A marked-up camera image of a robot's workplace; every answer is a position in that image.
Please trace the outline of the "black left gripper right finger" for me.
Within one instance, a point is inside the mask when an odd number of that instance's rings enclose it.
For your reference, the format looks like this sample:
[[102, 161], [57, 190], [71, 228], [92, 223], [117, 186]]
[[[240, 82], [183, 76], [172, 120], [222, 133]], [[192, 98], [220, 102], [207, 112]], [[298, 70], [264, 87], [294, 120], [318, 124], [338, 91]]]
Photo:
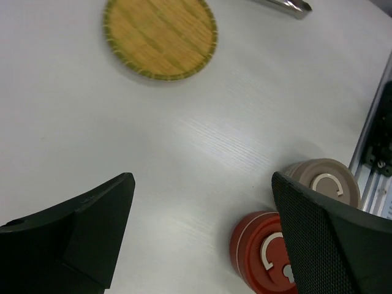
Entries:
[[391, 220], [271, 179], [299, 293], [391, 293]]

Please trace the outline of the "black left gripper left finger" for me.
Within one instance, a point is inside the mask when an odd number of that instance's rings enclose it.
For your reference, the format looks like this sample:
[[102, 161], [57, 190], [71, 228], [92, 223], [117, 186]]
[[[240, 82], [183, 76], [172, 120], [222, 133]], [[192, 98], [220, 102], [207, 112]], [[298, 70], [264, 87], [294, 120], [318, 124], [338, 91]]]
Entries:
[[111, 287], [135, 180], [122, 173], [1, 226], [1, 293], [104, 293]]

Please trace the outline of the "beige round lid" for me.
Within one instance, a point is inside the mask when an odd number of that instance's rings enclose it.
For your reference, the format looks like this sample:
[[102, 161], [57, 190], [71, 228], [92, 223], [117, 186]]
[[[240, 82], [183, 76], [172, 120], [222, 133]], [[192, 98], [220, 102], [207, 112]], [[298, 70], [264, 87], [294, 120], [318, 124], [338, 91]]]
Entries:
[[320, 194], [355, 208], [361, 207], [361, 194], [354, 175], [334, 159], [297, 162], [285, 168], [283, 174]]

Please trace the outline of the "red round lid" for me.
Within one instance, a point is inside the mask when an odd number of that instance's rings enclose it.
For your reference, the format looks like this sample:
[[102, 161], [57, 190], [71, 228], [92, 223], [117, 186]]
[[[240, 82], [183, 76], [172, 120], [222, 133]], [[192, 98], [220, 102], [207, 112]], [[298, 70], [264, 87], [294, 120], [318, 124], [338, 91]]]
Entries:
[[297, 293], [278, 213], [263, 213], [254, 223], [243, 277], [255, 293]]

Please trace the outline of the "steel tongs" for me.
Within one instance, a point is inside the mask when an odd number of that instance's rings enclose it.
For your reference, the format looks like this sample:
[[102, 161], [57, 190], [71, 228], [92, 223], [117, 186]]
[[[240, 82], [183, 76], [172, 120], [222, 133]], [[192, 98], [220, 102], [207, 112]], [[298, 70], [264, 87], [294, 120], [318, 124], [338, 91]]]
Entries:
[[313, 11], [310, 4], [303, 0], [255, 0], [255, 2], [298, 20], [304, 19]]

